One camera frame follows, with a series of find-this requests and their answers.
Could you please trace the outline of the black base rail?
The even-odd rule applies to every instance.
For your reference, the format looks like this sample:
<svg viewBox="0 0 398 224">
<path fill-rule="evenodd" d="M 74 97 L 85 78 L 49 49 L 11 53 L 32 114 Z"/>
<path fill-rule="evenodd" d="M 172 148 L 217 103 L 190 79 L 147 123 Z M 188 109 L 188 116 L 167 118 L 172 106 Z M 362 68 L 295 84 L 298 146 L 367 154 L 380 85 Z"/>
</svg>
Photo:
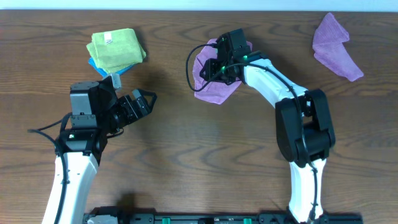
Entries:
<svg viewBox="0 0 398 224">
<path fill-rule="evenodd" d="M 98 207 L 83 216 L 82 224 L 289 224 L 297 223 L 287 212 L 243 213 L 157 213 L 153 210 L 128 211 L 118 207 Z"/>
</svg>

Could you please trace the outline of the purple cloth with tag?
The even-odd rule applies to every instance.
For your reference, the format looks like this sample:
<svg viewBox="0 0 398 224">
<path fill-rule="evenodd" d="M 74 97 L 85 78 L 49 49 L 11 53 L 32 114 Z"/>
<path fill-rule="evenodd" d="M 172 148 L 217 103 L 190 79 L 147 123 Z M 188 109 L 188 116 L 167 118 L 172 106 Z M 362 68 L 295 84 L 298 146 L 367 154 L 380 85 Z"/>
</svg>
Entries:
<svg viewBox="0 0 398 224">
<path fill-rule="evenodd" d="M 205 46 L 195 57 L 193 68 L 191 68 L 193 73 L 194 89 L 198 90 L 206 83 L 206 81 L 200 77 L 200 70 L 209 58 L 216 58 L 216 56 L 216 49 L 210 46 Z M 242 84 L 241 81 L 234 82 L 231 85 L 226 85 L 220 82 L 211 82 L 202 89 L 202 91 L 194 92 L 194 96 L 199 100 L 220 105 L 235 92 L 240 84 Z"/>
</svg>

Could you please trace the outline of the green folded cloth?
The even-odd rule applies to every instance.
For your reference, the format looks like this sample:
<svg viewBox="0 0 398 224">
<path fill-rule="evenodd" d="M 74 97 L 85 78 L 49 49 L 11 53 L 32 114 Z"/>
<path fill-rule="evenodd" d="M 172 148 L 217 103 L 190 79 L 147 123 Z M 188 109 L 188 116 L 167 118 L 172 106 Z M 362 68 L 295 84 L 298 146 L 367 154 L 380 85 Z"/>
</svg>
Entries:
<svg viewBox="0 0 398 224">
<path fill-rule="evenodd" d="M 136 65 L 147 56 L 130 28 L 94 33 L 86 48 L 98 68 Z"/>
</svg>

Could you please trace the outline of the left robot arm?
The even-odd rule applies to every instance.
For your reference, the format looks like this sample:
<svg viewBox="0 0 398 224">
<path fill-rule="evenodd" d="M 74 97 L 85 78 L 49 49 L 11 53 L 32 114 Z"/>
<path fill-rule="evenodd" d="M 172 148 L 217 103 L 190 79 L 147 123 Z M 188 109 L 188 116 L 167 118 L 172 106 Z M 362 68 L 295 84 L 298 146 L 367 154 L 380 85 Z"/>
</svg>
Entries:
<svg viewBox="0 0 398 224">
<path fill-rule="evenodd" d="M 157 95 L 136 89 L 118 97 L 111 80 L 70 87 L 72 111 L 55 143 L 55 175 L 43 223 L 81 223 L 108 140 L 149 115 Z"/>
</svg>

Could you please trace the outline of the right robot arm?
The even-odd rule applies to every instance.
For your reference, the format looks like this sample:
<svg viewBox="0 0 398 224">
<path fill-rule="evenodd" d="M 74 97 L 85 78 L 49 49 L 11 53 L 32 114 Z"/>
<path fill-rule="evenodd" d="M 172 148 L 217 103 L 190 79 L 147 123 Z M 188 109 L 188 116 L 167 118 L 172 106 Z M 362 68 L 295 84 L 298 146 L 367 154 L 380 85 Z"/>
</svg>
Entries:
<svg viewBox="0 0 398 224">
<path fill-rule="evenodd" d="M 335 134 L 326 95 L 290 81 L 260 52 L 241 58 L 209 58 L 200 71 L 207 82 L 242 81 L 275 109 L 277 145 L 289 162 L 292 192 L 289 213 L 297 223 L 316 223 L 323 215 L 322 174 Z"/>
</svg>

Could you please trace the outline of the blue folded cloth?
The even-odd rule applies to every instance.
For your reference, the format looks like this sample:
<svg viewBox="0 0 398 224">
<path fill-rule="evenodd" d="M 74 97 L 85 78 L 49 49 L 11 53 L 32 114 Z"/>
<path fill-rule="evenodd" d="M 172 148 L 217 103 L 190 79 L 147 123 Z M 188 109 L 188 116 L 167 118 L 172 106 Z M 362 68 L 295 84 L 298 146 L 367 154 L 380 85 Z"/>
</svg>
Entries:
<svg viewBox="0 0 398 224">
<path fill-rule="evenodd" d="M 111 68 L 98 68 L 95 64 L 95 61 L 93 58 L 89 58 L 88 63 L 102 76 L 105 77 L 109 73 L 117 73 L 119 75 L 122 75 L 129 69 L 133 67 L 133 65 L 121 65 L 118 67 L 111 67 Z"/>
</svg>

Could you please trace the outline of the purple crumpled cloth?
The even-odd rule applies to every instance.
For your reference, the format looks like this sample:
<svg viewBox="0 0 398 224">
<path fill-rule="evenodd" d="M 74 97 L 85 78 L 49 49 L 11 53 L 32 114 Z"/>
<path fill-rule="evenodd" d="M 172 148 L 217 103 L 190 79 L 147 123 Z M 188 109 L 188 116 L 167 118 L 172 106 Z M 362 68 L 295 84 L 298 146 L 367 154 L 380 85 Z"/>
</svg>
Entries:
<svg viewBox="0 0 398 224">
<path fill-rule="evenodd" d="M 336 75 L 353 82 L 363 77 L 364 73 L 354 63 L 343 45 L 349 40 L 348 31 L 329 12 L 315 30 L 312 49 L 314 57 L 321 64 Z"/>
</svg>

